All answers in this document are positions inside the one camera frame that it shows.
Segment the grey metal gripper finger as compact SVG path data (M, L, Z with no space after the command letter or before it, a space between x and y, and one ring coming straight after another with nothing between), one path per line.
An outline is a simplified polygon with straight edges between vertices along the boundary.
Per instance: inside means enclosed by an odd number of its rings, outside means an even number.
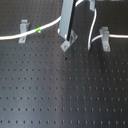
M74 8L75 0L63 0L59 35L66 40L70 37Z

